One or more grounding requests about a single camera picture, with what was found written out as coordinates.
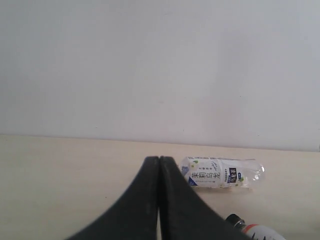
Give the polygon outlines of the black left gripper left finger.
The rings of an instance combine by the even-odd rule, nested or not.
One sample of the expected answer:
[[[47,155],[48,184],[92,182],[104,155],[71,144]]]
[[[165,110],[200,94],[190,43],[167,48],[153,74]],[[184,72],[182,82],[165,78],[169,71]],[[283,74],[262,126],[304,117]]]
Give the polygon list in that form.
[[[70,240],[156,240],[160,158],[148,156],[122,196]]]

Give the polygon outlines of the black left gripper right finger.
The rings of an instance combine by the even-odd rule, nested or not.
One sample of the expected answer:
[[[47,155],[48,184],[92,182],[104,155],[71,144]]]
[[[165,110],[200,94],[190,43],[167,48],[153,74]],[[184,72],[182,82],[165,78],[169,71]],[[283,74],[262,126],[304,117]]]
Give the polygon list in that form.
[[[188,185],[175,160],[160,157],[159,218],[163,240],[248,240]]]

